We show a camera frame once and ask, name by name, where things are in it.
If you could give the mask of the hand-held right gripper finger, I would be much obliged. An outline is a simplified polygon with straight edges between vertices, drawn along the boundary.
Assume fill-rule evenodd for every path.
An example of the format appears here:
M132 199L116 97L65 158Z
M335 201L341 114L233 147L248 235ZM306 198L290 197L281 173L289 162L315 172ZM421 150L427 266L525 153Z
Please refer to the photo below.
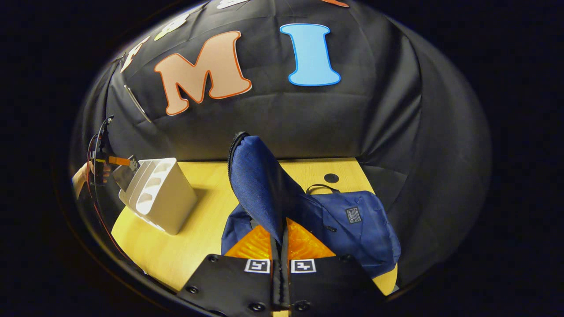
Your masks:
M286 219L282 296L289 317L374 317L389 295L389 274L370 278L350 254L336 254Z
M270 233L256 226L226 254L206 255L177 296L218 317L272 317L279 289Z

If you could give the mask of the white bookshelf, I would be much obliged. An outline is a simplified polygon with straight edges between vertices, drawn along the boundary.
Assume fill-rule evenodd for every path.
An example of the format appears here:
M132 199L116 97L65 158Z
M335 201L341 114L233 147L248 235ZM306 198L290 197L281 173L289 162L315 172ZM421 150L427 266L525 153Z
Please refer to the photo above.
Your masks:
M195 190L173 157L141 160L119 199L151 226L177 235L197 202Z

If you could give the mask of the blue schoolbag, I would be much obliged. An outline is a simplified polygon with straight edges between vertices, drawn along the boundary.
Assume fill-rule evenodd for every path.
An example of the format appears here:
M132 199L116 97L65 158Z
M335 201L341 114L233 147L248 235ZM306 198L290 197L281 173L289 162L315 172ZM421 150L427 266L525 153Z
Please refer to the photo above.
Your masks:
M238 205L224 227L223 255L252 230L252 221L282 242L282 221L288 218L333 253L352 255L372 278L396 267L400 242L374 193L306 192L260 137L246 132L236 134L231 143L227 172Z

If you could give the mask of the grey cover book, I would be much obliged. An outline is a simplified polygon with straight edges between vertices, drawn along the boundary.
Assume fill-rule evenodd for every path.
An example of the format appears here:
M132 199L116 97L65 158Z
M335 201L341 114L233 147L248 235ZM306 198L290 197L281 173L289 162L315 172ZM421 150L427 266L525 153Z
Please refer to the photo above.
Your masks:
M123 191L127 191L137 171L132 171L127 166L116 165L117 168L113 170L111 176Z

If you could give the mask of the black backdrop cloth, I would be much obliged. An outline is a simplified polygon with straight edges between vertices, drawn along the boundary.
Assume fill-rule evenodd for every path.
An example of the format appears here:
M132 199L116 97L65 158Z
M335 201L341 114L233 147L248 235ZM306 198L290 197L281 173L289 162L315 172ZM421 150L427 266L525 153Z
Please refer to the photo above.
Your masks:
M107 116L119 156L225 160L246 131L281 158L355 157L399 237L401 285L455 253L491 178L487 120L465 76L355 0L211 0L141 35L93 81L72 171Z

